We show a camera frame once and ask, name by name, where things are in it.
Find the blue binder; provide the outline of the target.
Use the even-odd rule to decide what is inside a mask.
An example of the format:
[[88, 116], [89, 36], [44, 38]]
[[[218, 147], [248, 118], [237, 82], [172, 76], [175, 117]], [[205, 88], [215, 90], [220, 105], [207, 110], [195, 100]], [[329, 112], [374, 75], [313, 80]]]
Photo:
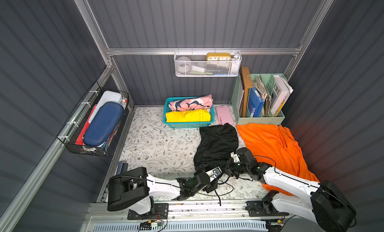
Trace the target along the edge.
[[259, 91], [252, 87], [249, 90], [249, 98], [248, 98], [248, 111], [250, 117], [260, 117], [261, 111], [264, 107], [264, 100], [262, 99]]

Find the orange shorts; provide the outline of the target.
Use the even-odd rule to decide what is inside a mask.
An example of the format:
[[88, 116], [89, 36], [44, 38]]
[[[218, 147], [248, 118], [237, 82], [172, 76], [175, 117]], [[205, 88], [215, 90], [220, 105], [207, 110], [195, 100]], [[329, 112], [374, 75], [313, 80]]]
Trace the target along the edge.
[[310, 172], [302, 149], [291, 131], [281, 125], [237, 125], [237, 130], [246, 147], [259, 162], [268, 163], [293, 176], [318, 182]]

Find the mint green file organizer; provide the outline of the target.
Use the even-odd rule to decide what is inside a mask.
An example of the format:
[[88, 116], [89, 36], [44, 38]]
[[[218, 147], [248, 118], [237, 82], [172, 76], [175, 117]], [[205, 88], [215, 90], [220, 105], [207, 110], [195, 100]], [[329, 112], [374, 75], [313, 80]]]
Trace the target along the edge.
[[[259, 77], [261, 81], [264, 83], [265, 87], [271, 90], [273, 75], [279, 75], [285, 78], [283, 74], [251, 74], [251, 79], [253, 80], [254, 77]], [[286, 118], [282, 110], [280, 110], [280, 112], [275, 117], [273, 117], [271, 112], [269, 112], [268, 117], [264, 117], [265, 109], [263, 108], [260, 114], [260, 117], [250, 117], [249, 110], [248, 108], [246, 108], [246, 117], [241, 117], [242, 113], [240, 112], [240, 109], [243, 108], [243, 95], [244, 95], [243, 90], [244, 89], [243, 89], [241, 75], [238, 75], [236, 79], [235, 87], [233, 90], [233, 95], [230, 100], [230, 103], [233, 107], [234, 120], [237, 125], [246, 125], [246, 124], [281, 125], [282, 124], [282, 122]]]

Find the roll of tape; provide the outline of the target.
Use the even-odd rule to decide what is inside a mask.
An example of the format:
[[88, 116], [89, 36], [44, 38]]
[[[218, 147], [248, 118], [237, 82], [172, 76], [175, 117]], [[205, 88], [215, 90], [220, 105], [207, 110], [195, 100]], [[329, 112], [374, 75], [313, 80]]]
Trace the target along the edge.
[[175, 60], [177, 74], [188, 74], [191, 71], [192, 60], [187, 56], [178, 57]]

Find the black shorts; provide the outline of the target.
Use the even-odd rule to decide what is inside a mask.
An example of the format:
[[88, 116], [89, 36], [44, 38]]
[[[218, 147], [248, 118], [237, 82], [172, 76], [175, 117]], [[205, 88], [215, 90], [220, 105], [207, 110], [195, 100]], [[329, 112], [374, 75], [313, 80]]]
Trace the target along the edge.
[[239, 146], [236, 129], [226, 123], [199, 128], [201, 142], [194, 156], [194, 166], [204, 167], [205, 171], [219, 167], [225, 169], [226, 163]]

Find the pink plastic case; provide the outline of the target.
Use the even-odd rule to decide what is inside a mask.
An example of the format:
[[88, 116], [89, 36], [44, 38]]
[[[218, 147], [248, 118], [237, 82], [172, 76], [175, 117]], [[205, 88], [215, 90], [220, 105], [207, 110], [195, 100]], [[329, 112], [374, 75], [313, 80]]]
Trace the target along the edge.
[[228, 106], [218, 106], [216, 107], [216, 112], [217, 112], [218, 121], [220, 125], [234, 124], [234, 120], [232, 118], [232, 114]]

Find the white yellow book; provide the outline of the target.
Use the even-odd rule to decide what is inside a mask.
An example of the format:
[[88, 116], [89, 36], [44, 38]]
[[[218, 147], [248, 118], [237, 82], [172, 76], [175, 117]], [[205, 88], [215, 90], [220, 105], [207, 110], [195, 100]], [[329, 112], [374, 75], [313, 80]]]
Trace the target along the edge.
[[272, 90], [271, 115], [276, 117], [287, 102], [294, 89], [289, 85], [286, 79], [279, 75], [273, 75], [274, 83]]

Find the pink patterned folded cloth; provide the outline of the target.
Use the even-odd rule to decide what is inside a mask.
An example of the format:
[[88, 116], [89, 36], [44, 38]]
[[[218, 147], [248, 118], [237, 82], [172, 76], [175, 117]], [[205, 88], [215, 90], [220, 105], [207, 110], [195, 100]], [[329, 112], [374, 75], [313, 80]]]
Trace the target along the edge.
[[194, 111], [194, 110], [208, 110], [213, 105], [212, 95], [209, 94], [203, 97], [193, 97], [193, 98], [169, 98], [167, 105], [171, 111], [184, 112], [184, 111]]

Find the navy blue oval case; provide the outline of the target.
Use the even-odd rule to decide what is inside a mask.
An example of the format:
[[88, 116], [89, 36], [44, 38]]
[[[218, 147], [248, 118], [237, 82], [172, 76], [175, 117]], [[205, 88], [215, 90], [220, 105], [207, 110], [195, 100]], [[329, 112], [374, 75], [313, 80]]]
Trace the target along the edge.
[[84, 133], [83, 142], [87, 146], [100, 147], [110, 137], [124, 112], [122, 105], [105, 103], [97, 112]]

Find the aluminium front rail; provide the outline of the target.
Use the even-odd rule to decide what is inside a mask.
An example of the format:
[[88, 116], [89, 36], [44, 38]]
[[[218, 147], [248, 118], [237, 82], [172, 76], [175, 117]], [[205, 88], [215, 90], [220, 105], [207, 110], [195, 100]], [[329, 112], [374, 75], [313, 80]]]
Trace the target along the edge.
[[108, 212], [105, 203], [91, 204], [82, 232], [272, 232], [285, 227], [293, 214], [280, 217], [250, 217], [244, 200], [161, 201], [168, 203], [167, 219], [127, 220], [128, 209]]

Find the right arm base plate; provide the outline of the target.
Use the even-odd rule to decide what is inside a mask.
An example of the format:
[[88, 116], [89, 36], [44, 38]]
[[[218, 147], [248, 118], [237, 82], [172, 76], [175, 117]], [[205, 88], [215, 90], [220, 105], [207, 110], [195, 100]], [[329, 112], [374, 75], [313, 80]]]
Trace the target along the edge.
[[285, 218], [289, 213], [279, 212], [271, 202], [263, 202], [262, 200], [247, 201], [245, 210], [248, 211], [250, 217], [280, 217]]

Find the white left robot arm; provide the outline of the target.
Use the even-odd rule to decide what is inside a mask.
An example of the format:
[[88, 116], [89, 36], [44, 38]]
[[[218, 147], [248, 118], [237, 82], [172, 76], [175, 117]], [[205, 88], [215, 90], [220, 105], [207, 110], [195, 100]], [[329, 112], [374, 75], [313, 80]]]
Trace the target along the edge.
[[139, 167], [120, 173], [108, 182], [109, 212], [129, 209], [139, 215], [151, 212], [152, 199], [163, 197], [169, 200], [184, 201], [200, 191], [214, 190], [214, 183], [223, 174], [220, 167], [210, 171], [196, 172], [192, 178], [165, 180], [147, 173], [145, 167]]

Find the white flat box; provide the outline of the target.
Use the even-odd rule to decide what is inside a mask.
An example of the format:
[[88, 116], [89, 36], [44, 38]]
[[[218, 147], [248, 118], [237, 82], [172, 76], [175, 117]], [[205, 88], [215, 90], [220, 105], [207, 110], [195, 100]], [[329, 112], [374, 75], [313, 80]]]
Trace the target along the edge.
[[113, 92], [113, 91], [105, 91], [100, 100], [97, 102], [97, 104], [94, 106], [94, 108], [92, 109], [92, 112], [88, 118], [88, 123], [90, 124], [92, 122], [92, 120], [94, 119], [94, 117], [96, 116], [98, 110], [107, 102], [115, 102], [115, 103], [119, 103], [122, 99], [122, 94], [121, 93], [117, 93], [117, 92]]

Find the yellow clock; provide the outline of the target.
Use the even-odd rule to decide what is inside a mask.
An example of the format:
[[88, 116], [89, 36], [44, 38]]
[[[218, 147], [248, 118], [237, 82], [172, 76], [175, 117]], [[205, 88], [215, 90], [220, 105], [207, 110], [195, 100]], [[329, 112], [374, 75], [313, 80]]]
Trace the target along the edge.
[[231, 61], [230, 53], [208, 53], [207, 61]]

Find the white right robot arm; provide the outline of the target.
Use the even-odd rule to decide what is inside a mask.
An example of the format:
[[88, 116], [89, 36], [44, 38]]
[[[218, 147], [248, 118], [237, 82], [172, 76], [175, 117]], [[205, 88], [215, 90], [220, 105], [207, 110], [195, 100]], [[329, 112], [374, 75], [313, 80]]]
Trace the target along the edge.
[[263, 199], [266, 207], [317, 223], [325, 232], [345, 232], [357, 224], [357, 212], [338, 187], [302, 179], [265, 162], [258, 162], [247, 148], [231, 154], [226, 162], [229, 176], [249, 175], [254, 181], [274, 186], [289, 193], [269, 192]]

